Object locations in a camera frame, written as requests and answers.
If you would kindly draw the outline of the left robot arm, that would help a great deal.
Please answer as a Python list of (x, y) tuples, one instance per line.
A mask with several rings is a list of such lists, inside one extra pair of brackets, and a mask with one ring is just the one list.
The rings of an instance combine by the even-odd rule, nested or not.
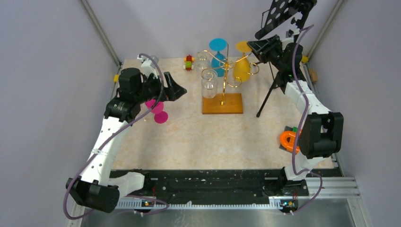
[(110, 178), (110, 173), (128, 127), (150, 113), (147, 110), (140, 114), (141, 105), (151, 100), (157, 104), (175, 101), (187, 93), (168, 71), (163, 75), (161, 80), (154, 73), (146, 76), (138, 68), (121, 71), (119, 87), (106, 105), (102, 127), (90, 157), (83, 169), (66, 182), (66, 198), (71, 196), (80, 206), (110, 213), (121, 197), (134, 191), (139, 195), (150, 193), (152, 183), (144, 174), (129, 172)]

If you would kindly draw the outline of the magenta wine glass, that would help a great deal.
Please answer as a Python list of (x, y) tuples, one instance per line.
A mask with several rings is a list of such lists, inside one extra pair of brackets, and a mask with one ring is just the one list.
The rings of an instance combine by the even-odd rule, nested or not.
[(168, 113), (164, 111), (164, 102), (158, 102), (157, 105), (152, 109), (153, 104), (156, 103), (155, 99), (145, 102), (146, 107), (151, 110), (154, 114), (154, 121), (159, 124), (163, 124), (168, 120)]

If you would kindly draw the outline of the clear glass front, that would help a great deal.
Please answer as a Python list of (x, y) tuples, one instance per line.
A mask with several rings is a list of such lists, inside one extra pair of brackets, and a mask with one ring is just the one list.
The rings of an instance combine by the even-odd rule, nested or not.
[(204, 69), (201, 72), (201, 94), (204, 98), (214, 98), (218, 89), (218, 74), (215, 70)]

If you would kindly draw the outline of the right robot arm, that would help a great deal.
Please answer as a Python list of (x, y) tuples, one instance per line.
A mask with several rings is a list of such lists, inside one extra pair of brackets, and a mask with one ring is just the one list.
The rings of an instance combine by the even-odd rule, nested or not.
[(283, 168), (284, 175), (277, 182), (278, 191), (290, 195), (296, 181), (323, 159), (339, 152), (342, 142), (344, 117), (324, 106), (308, 85), (301, 69), (303, 47), (290, 39), (286, 46), (274, 37), (248, 41), (247, 45), (260, 63), (271, 63), (278, 73), (272, 86), (278, 86), (302, 114), (295, 132), (291, 164)]

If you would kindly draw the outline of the yellow wine glass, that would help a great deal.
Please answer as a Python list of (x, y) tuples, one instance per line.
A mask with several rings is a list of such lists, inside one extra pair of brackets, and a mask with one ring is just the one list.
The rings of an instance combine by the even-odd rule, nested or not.
[(246, 82), (250, 77), (250, 63), (247, 59), (252, 51), (247, 45), (247, 41), (240, 41), (235, 45), (235, 48), (241, 52), (242, 56), (235, 61), (233, 69), (233, 77), (237, 82)]

